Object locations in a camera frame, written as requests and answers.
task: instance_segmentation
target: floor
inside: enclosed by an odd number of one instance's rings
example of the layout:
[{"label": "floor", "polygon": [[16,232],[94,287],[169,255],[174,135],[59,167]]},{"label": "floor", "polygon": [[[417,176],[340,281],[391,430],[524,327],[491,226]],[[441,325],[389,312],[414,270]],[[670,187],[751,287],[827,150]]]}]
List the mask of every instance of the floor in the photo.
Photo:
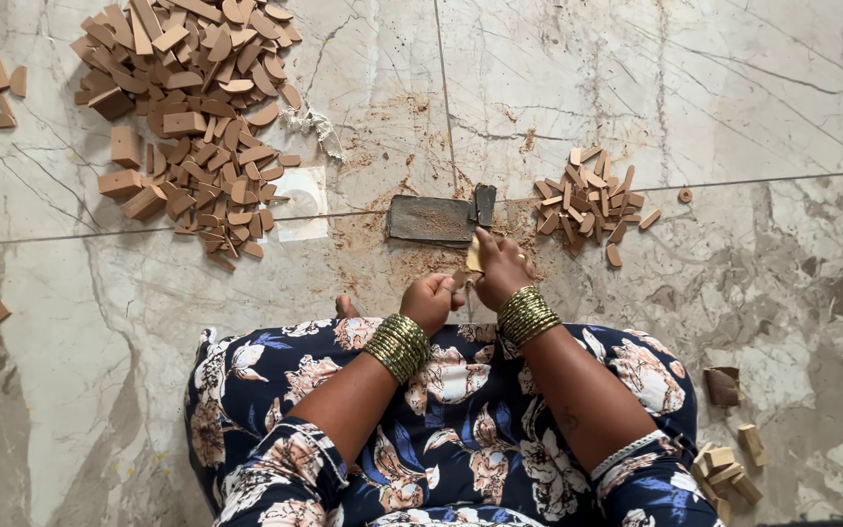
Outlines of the floor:
[{"label": "floor", "polygon": [[[408,282],[461,262],[386,242],[393,194],[492,183],[501,230],[524,236],[531,181],[591,142],[619,174],[636,166],[663,218],[626,235],[619,271],[591,245],[575,260],[535,240],[552,306],[649,331],[692,371],[741,368],[743,405],[702,401],[700,415],[703,439],[728,445],[757,423],[773,459],[750,471],[766,498],[732,498],[732,524],[843,517],[843,1],[288,0],[304,35],[289,77],[348,162],[270,130],[323,167],[330,214],[278,222],[261,264],[233,275],[97,192],[110,127],[73,106],[68,44],[103,4],[0,0],[0,53],[29,68],[18,128],[0,132],[14,311],[0,326],[0,525],[208,525],[181,425],[199,331],[328,317],[343,292],[392,312]],[[281,241],[305,222],[328,235]],[[454,321],[492,318],[472,304]]]}]

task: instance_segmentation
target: navy floral fabric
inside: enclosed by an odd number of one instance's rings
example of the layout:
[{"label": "navy floral fabric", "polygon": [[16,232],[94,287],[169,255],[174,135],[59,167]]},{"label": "navy floral fabric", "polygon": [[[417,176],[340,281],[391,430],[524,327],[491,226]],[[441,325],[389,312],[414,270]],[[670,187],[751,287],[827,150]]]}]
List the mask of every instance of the navy floral fabric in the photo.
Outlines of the navy floral fabric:
[{"label": "navy floral fabric", "polygon": [[696,401],[685,367],[640,331],[566,324],[659,430],[587,473],[519,350],[491,324],[445,326],[353,466],[316,426],[283,417],[382,319],[201,334],[185,394],[190,460],[217,525],[399,523],[720,525],[687,471]]}]

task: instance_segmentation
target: gold bangle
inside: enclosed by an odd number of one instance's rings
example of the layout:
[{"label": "gold bangle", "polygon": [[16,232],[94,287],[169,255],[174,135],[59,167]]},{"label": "gold bangle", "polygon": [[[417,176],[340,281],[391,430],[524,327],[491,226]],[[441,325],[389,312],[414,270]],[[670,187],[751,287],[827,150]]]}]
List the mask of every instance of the gold bangle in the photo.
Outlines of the gold bangle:
[{"label": "gold bangle", "polygon": [[386,317],[363,350],[392,372],[399,384],[431,358],[424,331],[411,318],[400,314]]},{"label": "gold bangle", "polygon": [[528,285],[512,293],[497,313],[499,330],[517,347],[539,334],[561,324],[558,315],[548,307],[539,288]]}]

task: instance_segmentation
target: tile grout line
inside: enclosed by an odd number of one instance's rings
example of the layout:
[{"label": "tile grout line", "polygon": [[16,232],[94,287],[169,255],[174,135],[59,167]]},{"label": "tile grout line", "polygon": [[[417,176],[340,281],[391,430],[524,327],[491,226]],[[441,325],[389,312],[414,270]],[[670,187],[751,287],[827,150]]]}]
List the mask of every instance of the tile grout line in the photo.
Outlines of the tile grout line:
[{"label": "tile grout line", "polygon": [[451,104],[448,102],[448,73],[444,67],[444,44],[441,43],[441,15],[438,11],[438,0],[435,4],[435,26],[438,29],[438,57],[441,61],[441,82],[444,89],[444,119],[448,123],[448,146],[451,148],[451,174],[454,178],[454,188],[457,188],[457,162],[454,160],[454,135],[451,133]]},{"label": "tile grout line", "polygon": [[[753,183],[766,183],[766,182],[781,182],[781,181],[796,181],[796,180],[804,180],[804,179],[815,179],[818,177],[840,177],[843,176],[843,172],[833,173],[833,174],[808,174],[808,175],[794,175],[789,177],[777,177],[772,179],[746,179],[743,181],[724,181],[720,183],[701,183],[696,185],[678,185],[678,186],[656,186],[652,188],[635,188],[633,191],[638,192],[655,192],[658,190],[674,190],[677,188],[708,188],[711,186],[724,186],[724,185],[748,185]],[[531,197],[525,198],[514,198],[511,200],[497,200],[497,203],[511,203],[511,202],[520,202],[523,200],[531,200]],[[298,222],[304,220],[317,220],[320,218],[346,218],[348,216],[366,216],[370,214],[386,214],[389,210],[364,210],[359,212],[341,212],[335,214],[325,214],[319,216],[299,216],[295,218],[276,218],[276,222]],[[141,229],[137,231],[116,231],[112,233],[93,233],[93,234],[70,234],[66,236],[47,236],[41,238],[25,238],[22,240],[3,240],[0,241],[0,245],[10,245],[10,244],[23,244],[23,243],[31,243],[31,242],[50,242],[50,241],[58,241],[58,240],[73,240],[73,239],[83,239],[83,238],[97,238],[101,236],[114,236],[118,234],[148,234],[148,233],[161,233],[164,231],[173,231],[174,227],[158,227],[156,229]]]}]

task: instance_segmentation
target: woman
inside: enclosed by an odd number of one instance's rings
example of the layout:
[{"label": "woman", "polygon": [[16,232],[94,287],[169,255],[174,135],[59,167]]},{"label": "woman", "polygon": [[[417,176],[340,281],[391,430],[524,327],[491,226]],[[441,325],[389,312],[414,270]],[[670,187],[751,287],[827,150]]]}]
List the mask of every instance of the woman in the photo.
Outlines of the woman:
[{"label": "woman", "polygon": [[696,402],[646,333],[561,324],[511,239],[477,230],[498,324],[430,275],[399,314],[201,336],[191,463],[216,525],[720,525],[686,467]]}]

